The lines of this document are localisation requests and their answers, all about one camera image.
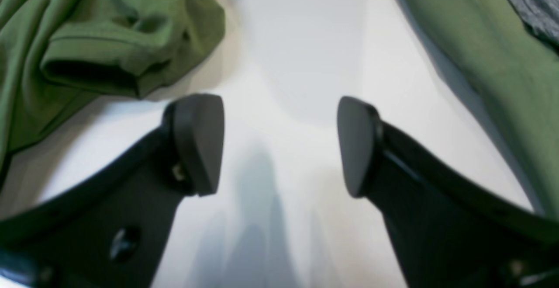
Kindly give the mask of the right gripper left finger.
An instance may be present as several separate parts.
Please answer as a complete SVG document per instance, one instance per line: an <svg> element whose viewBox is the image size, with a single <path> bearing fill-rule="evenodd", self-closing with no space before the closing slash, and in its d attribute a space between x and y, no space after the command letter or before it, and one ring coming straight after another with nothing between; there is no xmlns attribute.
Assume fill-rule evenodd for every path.
<svg viewBox="0 0 559 288"><path fill-rule="evenodd" d="M192 94L100 172L1 222L1 277L29 288L148 288L185 197L218 190L222 97Z"/></svg>

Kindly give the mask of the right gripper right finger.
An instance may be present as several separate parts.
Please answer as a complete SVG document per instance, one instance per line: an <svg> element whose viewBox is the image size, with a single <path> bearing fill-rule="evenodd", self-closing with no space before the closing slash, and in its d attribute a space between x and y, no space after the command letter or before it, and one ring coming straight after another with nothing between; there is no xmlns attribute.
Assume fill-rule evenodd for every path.
<svg viewBox="0 0 559 288"><path fill-rule="evenodd" d="M341 98L337 130L348 193L383 215L410 288L556 288L557 222L455 172L373 105Z"/></svg>

